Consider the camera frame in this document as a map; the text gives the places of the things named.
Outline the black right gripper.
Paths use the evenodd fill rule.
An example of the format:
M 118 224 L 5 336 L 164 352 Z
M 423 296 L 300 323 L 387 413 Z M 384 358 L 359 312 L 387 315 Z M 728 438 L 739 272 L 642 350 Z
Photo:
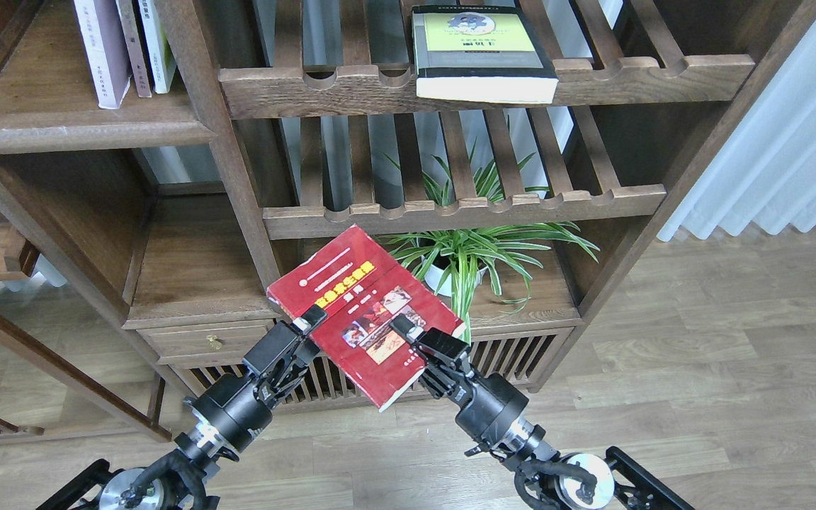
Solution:
M 455 422 L 480 448 L 524 448 L 531 442 L 531 423 L 523 416 L 528 398 L 502 375 L 482 375 L 470 362 L 467 344 L 435 327 L 424 331 L 404 314 L 390 327 L 425 359 L 422 385 L 434 398 L 460 407 Z

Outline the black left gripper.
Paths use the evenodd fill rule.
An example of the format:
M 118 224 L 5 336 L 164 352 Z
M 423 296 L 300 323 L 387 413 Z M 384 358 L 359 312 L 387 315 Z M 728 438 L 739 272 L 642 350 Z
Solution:
M 224 374 L 192 402 L 198 418 L 183 436 L 184 454 L 242 452 L 272 421 L 272 411 L 307 374 L 319 352 L 309 335 L 327 319 L 311 305 L 293 323 L 277 323 L 243 358 L 243 375 Z

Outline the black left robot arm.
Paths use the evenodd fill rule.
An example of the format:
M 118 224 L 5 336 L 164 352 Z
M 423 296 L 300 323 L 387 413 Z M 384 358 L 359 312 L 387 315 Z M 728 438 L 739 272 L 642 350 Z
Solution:
M 242 452 L 271 422 L 273 410 L 297 385 L 319 349 L 309 335 L 326 319 L 317 305 L 291 323 L 279 322 L 243 359 L 241 375 L 224 374 L 197 398 L 185 403 L 197 424 L 175 439 L 169 454 L 146 468 L 110 471 L 103 459 L 48 500 L 43 509 L 214 509 L 218 498 L 205 484 L 220 458 L 239 460 Z

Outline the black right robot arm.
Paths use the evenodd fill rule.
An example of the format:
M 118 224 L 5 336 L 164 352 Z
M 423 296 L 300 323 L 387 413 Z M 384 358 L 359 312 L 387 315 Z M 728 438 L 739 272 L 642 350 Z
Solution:
M 482 375 L 463 340 L 435 327 L 423 330 L 404 315 L 392 328 L 425 360 L 424 387 L 459 407 L 455 422 L 475 442 L 467 455 L 490 454 L 512 471 L 529 507 L 603 509 L 616 499 L 628 509 L 689 508 L 620 448 L 608 448 L 605 456 L 560 454 L 545 430 L 525 419 L 528 398 L 502 375 Z

